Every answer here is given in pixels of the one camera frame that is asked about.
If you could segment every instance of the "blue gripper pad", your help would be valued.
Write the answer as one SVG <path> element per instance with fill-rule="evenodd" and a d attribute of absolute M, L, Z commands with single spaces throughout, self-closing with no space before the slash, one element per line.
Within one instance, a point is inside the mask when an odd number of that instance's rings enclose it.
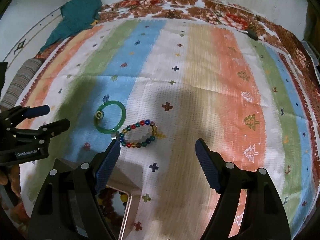
<path fill-rule="evenodd" d="M 96 192 L 100 192 L 106 187 L 119 156 L 120 142 L 116 141 L 96 172 L 96 186 L 94 187 Z"/>
<path fill-rule="evenodd" d="M 45 106 L 37 106 L 37 107 L 33 107 L 33 108 L 28 108 L 25 113 L 23 114 L 23 116 L 25 118 L 31 119 L 31 118 L 35 118 L 38 116 L 43 116 L 46 114 L 49 114 L 50 112 L 50 107 L 48 105 Z"/>
<path fill-rule="evenodd" d="M 196 155 L 209 186 L 215 189 L 216 192 L 220 192 L 221 184 L 219 182 L 219 171 L 200 140 L 196 141 Z"/>

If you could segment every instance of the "striped cushion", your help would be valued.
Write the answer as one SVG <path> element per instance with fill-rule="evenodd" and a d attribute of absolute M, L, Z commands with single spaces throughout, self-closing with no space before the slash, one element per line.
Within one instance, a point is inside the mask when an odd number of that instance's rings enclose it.
<path fill-rule="evenodd" d="M 36 74 L 42 65 L 42 60 L 37 58 L 28 59 L 23 63 L 22 67 L 18 70 L 13 78 L 7 92 L 5 93 L 0 105 L 1 108 L 10 109 L 15 106 L 19 96 Z"/>

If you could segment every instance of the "teal cloth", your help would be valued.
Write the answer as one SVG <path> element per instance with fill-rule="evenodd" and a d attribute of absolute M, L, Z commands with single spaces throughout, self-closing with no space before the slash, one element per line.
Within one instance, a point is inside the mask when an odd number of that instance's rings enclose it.
<path fill-rule="evenodd" d="M 61 8 L 62 22 L 52 31 L 45 45 L 40 49 L 43 52 L 51 44 L 62 41 L 79 32 L 90 29 L 95 20 L 99 20 L 101 0 L 71 0 Z"/>

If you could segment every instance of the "small charm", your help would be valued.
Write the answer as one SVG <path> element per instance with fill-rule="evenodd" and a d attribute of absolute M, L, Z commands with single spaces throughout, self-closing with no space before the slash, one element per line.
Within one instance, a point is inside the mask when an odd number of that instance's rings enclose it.
<path fill-rule="evenodd" d="M 98 120 L 101 120 L 104 116 L 104 113 L 102 111 L 97 111 L 95 114 L 95 118 L 97 118 Z"/>

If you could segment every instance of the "red beaded bracelet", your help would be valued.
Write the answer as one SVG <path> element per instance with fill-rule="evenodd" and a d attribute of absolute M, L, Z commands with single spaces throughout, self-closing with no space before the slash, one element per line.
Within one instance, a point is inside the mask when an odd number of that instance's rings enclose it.
<path fill-rule="evenodd" d="M 134 130 L 140 126 L 143 125 L 150 125 L 152 127 L 152 135 L 147 138 L 145 141 L 143 141 L 142 143 L 134 143 L 134 142 L 128 142 L 124 139 L 124 135 L 131 131 Z M 121 142 L 122 146 L 127 146 L 128 148 L 132 147 L 132 148 L 141 148 L 141 147 L 146 147 L 148 144 L 150 144 L 152 141 L 154 141 L 156 139 L 156 135 L 157 135 L 157 129 L 158 127 L 156 126 L 155 122 L 150 121 L 149 119 L 147 120 L 141 120 L 140 122 L 136 122 L 135 124 L 132 125 L 128 125 L 126 128 L 124 128 L 122 130 L 122 132 L 119 134 L 119 142 Z"/>

